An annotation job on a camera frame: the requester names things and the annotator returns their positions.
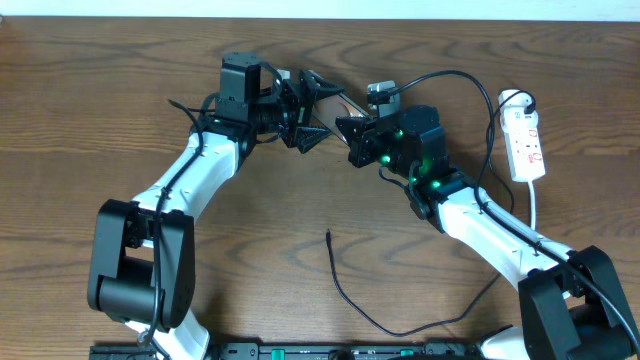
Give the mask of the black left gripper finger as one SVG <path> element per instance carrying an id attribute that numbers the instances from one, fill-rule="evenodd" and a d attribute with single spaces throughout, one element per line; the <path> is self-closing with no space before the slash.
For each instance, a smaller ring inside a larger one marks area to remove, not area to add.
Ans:
<path id="1" fill-rule="evenodd" d="M 305 154 L 331 135 L 332 132 L 326 127 L 298 127 L 295 135 L 295 147 L 301 154 Z"/>
<path id="2" fill-rule="evenodd" d="M 305 105 L 314 105 L 317 101 L 343 93 L 345 87 L 330 82 L 312 70 L 299 73 L 300 91 Z"/>

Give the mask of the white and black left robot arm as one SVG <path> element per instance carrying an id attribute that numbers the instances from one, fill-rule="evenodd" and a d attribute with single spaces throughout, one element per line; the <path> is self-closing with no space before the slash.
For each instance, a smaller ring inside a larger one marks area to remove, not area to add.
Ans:
<path id="1" fill-rule="evenodd" d="M 302 153 L 329 136 L 311 125 L 313 108 L 343 90 L 312 70 L 291 77 L 255 54 L 225 55 L 218 91 L 198 108 L 173 104 L 192 122 L 183 153 L 147 190 L 99 209 L 89 307 L 136 331 L 156 356 L 205 358 L 211 336 L 191 310 L 197 219 L 260 135 Z"/>

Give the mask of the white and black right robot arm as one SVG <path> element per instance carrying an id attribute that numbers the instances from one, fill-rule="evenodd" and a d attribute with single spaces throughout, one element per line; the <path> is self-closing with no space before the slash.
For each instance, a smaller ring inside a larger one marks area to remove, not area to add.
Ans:
<path id="1" fill-rule="evenodd" d="M 357 167 L 378 162 L 405 178 L 421 220 L 479 254 L 518 292 L 520 326 L 474 345 L 476 359 L 628 359 L 639 329 L 609 256 L 539 234 L 492 201 L 449 161 L 437 110 L 414 106 L 382 118 L 343 117 L 337 131 Z"/>

